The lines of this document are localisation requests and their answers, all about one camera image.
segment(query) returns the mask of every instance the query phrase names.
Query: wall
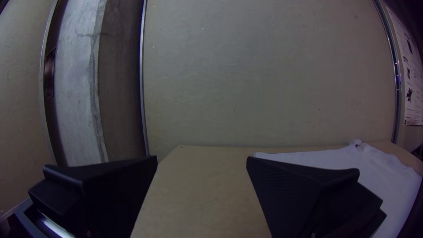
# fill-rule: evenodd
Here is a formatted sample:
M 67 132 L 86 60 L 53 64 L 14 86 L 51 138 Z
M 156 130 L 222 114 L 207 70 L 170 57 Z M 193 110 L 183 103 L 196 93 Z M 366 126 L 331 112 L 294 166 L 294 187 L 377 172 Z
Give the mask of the wall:
M 178 144 L 390 141 L 389 44 L 369 0 L 149 0 L 151 154 Z
M 53 0 L 9 1 L 0 14 L 0 215 L 28 197 L 52 163 L 40 109 L 39 69 Z

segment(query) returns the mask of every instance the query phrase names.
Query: metal edge trim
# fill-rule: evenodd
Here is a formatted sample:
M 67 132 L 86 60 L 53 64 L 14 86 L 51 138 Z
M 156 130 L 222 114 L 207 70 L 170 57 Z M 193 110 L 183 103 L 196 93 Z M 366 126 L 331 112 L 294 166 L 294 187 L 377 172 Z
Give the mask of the metal edge trim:
M 145 121 L 145 105 L 144 105 L 144 30 L 145 30 L 145 17 L 147 13 L 147 0 L 144 0 L 142 7 L 141 18 L 141 37 L 140 37 L 140 99 L 141 99 L 141 118 L 142 118 L 142 132 L 144 137 L 144 147 L 147 156 L 150 155 L 147 137 L 147 123 Z
M 40 115 L 41 123 L 44 131 L 45 141 L 47 142 L 48 151 L 50 152 L 50 160 L 57 165 L 56 158 L 54 157 L 54 152 L 52 148 L 52 143 L 50 141 L 50 135 L 48 134 L 47 119 L 45 118 L 45 105 L 44 105 L 44 59 L 45 59 L 45 48 L 47 45 L 48 32 L 50 30 L 50 25 L 52 23 L 53 14 L 56 9 L 57 3 L 59 0 L 53 0 L 52 8 L 50 9 L 50 14 L 48 15 L 47 22 L 44 30 L 43 44 L 41 46 L 41 56 L 40 56 L 40 75 L 39 75 L 39 85 L 38 85 L 38 95 L 40 101 Z
M 400 62 L 398 61 L 398 52 L 396 48 L 395 38 L 393 37 L 393 31 L 391 26 L 389 25 L 388 18 L 383 10 L 383 6 L 379 0 L 373 0 L 373 3 L 378 10 L 380 19 L 383 23 L 383 28 L 385 29 L 386 36 L 389 43 L 389 48 L 391 50 L 392 61 L 393 61 L 393 70 L 395 72 L 395 119 L 393 123 L 393 131 L 392 131 L 392 138 L 391 142 L 396 144 L 398 139 L 398 132 L 400 128 L 400 120 L 401 120 L 401 69 L 400 69 Z

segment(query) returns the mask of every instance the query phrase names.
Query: white cloth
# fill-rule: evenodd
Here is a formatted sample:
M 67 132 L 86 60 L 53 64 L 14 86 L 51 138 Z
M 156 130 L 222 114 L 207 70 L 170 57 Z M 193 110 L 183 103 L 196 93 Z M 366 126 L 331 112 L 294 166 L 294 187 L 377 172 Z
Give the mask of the white cloth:
M 381 210 L 386 218 L 374 238 L 397 237 L 410 213 L 422 177 L 404 166 L 396 156 L 355 140 L 341 149 L 266 154 L 257 158 L 325 169 L 358 168 L 358 182 L 383 200 Z

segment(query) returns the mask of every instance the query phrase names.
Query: beige wall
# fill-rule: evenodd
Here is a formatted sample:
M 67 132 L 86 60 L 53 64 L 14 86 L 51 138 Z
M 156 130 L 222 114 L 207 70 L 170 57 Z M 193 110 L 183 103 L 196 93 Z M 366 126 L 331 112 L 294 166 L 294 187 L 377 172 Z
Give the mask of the beige wall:
M 0 215 L 28 197 L 51 163 L 41 122 L 39 68 L 53 0 L 12 0 L 0 14 Z

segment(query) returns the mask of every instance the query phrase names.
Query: folded cloth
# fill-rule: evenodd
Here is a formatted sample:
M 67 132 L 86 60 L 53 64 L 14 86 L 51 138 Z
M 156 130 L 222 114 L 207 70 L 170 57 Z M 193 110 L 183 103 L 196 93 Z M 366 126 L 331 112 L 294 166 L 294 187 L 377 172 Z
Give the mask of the folded cloth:
M 395 155 L 354 140 L 347 147 L 313 152 L 266 154 L 257 158 L 325 169 L 358 168 L 358 182 L 383 200 L 386 218 L 374 238 L 397 237 L 410 213 L 422 177 L 403 165 Z

